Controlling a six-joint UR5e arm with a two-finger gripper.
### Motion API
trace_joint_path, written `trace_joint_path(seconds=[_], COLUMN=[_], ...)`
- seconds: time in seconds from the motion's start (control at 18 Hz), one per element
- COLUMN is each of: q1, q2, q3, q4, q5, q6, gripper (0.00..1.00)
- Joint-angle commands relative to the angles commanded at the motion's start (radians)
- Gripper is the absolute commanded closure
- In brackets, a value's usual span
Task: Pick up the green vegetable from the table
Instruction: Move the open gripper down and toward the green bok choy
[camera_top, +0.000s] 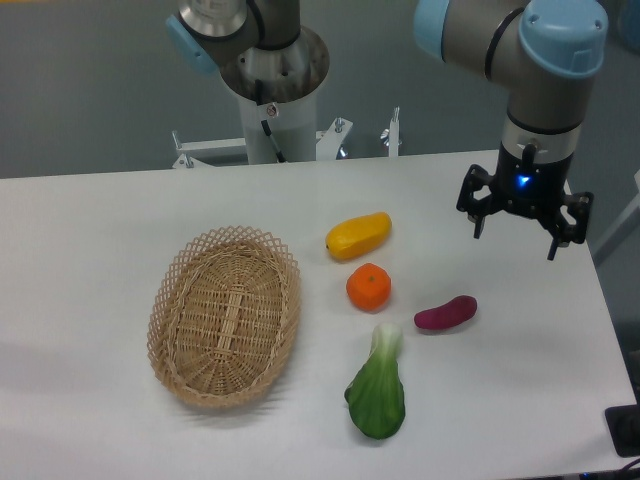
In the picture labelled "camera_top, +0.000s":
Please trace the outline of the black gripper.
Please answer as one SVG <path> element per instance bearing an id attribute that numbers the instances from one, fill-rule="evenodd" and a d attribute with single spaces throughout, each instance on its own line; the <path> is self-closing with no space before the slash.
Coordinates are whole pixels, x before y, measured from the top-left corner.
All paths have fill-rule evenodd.
<path id="1" fill-rule="evenodd" d="M 481 237 L 488 216 L 505 210 L 519 216 L 538 216 L 538 222 L 552 237 L 549 261 L 555 259 L 560 248 L 585 242 L 594 195 L 564 191 L 573 155 L 538 163 L 541 156 L 531 144 L 520 150 L 519 157 L 501 145 L 494 175 L 477 164 L 469 167 L 456 209 L 466 213 L 474 224 L 475 239 Z"/>

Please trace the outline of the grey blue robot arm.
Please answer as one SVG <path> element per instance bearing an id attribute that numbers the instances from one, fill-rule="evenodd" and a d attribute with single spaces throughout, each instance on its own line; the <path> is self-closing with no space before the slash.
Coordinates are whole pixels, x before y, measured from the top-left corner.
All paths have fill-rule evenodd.
<path id="1" fill-rule="evenodd" d="M 316 134 L 315 96 L 329 69 L 295 1 L 183 1 L 165 23 L 183 58 L 219 75 L 241 111 L 253 164 L 334 157 Z M 585 240 L 593 197 L 564 185 L 608 18 L 595 1 L 421 1 L 417 45 L 507 89 L 497 166 L 468 170 L 457 209 L 477 228 L 500 211 L 534 219 L 552 247 Z"/>

